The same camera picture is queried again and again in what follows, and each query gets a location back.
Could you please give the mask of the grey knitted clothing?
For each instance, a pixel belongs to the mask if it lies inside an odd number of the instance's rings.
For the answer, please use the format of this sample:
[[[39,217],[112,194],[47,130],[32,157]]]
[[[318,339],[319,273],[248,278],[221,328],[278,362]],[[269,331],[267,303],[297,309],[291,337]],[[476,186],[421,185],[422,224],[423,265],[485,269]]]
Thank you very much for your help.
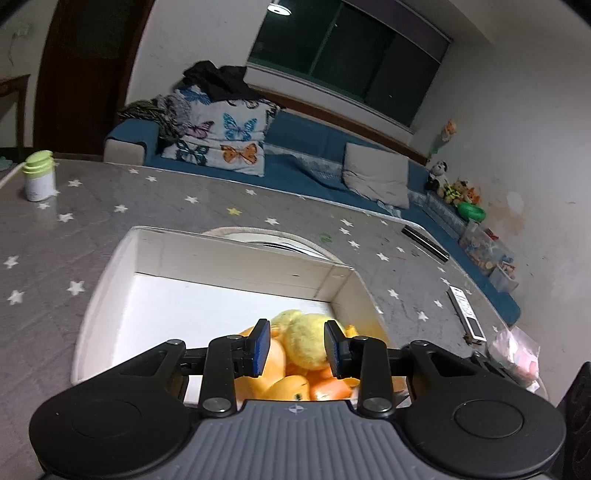
[[[157,95],[151,100],[138,100],[118,110],[120,120],[137,119],[155,123],[158,138],[174,143],[188,130],[190,122],[190,104],[178,93],[166,96]]]

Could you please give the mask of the hanging doll toy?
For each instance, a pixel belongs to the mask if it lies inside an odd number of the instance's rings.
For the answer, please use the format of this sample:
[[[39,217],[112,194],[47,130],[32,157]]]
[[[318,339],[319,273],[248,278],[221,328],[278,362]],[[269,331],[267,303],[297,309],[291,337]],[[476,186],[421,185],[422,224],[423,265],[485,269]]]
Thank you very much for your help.
[[[439,150],[452,140],[452,138],[457,134],[457,131],[458,127],[456,122],[453,119],[448,120],[433,140],[429,151],[429,157],[437,155]]]

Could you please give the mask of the beige cushion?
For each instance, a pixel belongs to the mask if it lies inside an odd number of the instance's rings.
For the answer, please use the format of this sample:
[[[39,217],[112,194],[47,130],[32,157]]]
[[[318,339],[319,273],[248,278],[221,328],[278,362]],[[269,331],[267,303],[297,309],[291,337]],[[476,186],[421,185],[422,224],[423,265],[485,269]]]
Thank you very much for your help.
[[[353,143],[346,144],[342,182],[367,199],[408,209],[407,157]]]

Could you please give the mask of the clear toy storage box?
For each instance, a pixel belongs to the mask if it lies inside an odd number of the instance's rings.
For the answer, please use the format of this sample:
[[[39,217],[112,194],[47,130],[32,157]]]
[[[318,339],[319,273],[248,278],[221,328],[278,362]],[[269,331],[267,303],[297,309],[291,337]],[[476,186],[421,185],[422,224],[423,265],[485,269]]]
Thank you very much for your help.
[[[516,257],[490,229],[470,220],[459,244],[497,291],[518,287]]]

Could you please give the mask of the panda plush toy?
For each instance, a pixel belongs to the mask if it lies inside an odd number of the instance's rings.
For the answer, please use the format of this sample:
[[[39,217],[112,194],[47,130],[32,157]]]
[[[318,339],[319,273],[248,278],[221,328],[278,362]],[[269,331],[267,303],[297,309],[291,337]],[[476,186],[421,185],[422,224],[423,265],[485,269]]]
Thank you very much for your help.
[[[437,161],[429,171],[429,176],[424,189],[427,192],[435,193],[443,190],[448,184],[447,171],[448,164],[443,160]]]

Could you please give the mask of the green plastic bowl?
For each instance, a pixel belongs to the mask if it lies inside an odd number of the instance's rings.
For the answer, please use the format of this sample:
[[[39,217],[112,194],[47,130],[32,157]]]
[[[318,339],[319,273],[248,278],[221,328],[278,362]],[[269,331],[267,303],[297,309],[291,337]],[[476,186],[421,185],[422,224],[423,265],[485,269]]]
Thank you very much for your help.
[[[461,202],[457,205],[457,211],[460,217],[466,221],[482,222],[486,219],[486,211],[468,202]]]

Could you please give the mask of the yellow bear plush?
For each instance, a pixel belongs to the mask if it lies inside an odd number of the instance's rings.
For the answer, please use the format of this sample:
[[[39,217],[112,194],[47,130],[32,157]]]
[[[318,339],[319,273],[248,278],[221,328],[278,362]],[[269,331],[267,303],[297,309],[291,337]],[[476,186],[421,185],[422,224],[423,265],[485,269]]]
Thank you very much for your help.
[[[457,180],[452,184],[447,184],[443,195],[445,203],[458,206],[466,201],[468,190],[468,182],[464,180]]]

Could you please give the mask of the clear plastic bag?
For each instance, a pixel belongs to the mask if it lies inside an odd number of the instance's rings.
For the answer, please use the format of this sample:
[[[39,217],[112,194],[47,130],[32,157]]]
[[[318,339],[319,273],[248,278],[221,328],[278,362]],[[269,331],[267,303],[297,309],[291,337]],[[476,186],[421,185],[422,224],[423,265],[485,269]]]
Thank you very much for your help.
[[[541,388],[541,346],[519,327],[499,330],[487,352],[528,391],[536,393]]]

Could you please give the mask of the white remote control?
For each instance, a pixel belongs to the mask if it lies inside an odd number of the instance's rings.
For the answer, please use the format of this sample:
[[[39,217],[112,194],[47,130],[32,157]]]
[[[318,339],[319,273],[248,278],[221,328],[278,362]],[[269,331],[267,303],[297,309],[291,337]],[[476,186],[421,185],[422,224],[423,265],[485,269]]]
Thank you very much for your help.
[[[485,333],[466,297],[466,293],[462,289],[450,285],[448,295],[465,329],[465,340],[469,344],[485,344],[487,342]]]

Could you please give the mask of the brown wooden door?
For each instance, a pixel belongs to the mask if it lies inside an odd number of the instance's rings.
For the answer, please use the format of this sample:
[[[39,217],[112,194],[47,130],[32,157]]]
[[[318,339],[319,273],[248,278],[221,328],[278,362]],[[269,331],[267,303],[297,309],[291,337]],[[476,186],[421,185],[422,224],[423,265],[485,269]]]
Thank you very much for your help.
[[[137,49],[154,3],[57,3],[36,87],[33,146],[100,154],[124,105]]]

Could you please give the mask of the butterfly print quilt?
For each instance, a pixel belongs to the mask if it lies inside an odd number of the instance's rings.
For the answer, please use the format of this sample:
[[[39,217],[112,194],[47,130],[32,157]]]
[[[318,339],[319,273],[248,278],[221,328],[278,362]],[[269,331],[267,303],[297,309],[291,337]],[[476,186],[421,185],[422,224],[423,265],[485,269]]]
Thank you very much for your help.
[[[166,159],[197,166],[264,175],[264,140],[280,107],[269,100],[214,102],[198,87],[157,98],[170,129]]]

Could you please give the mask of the blue sofa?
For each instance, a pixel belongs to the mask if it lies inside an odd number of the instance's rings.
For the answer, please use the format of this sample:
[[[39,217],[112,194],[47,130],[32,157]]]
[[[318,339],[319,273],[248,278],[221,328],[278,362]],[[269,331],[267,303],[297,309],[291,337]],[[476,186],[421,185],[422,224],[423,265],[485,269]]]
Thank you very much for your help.
[[[359,207],[385,214],[386,209],[360,197],[342,182],[346,146],[372,148],[369,141],[317,121],[281,111],[270,125],[264,143],[262,177],[168,159],[157,152],[158,125],[148,120],[127,119],[106,137],[104,160],[109,163],[148,166],[162,170],[204,175],[247,185],[280,190]],[[449,208],[438,204],[424,190],[428,170],[408,159],[410,207],[401,216],[424,227],[463,267],[487,296],[503,320],[513,325],[521,309],[508,293],[499,292],[461,249],[459,239],[465,226]]]

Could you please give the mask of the yellow plush duck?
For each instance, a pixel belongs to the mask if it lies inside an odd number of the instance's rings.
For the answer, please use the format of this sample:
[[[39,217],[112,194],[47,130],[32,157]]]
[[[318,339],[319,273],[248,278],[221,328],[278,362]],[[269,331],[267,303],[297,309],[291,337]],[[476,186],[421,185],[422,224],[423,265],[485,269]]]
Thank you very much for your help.
[[[308,371],[329,367],[325,352],[325,323],[332,320],[324,314],[304,314],[287,310],[270,321],[270,332],[287,354],[290,364]]]

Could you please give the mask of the dark green window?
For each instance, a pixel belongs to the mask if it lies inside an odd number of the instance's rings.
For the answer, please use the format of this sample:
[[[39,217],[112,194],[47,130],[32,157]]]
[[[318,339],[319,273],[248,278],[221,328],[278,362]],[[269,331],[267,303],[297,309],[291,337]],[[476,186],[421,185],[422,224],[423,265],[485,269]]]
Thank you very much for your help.
[[[271,2],[249,62],[412,125],[452,41],[401,1]]]

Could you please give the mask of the orange rubber duck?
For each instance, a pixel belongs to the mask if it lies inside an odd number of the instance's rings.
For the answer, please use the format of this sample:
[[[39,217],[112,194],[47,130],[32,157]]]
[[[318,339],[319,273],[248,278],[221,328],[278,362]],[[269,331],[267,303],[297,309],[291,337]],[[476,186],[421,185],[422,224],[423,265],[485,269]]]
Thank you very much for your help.
[[[287,354],[276,339],[270,340],[263,374],[235,380],[238,401],[332,401],[351,399],[360,381],[355,378],[338,379],[331,369],[304,371],[287,364]]]

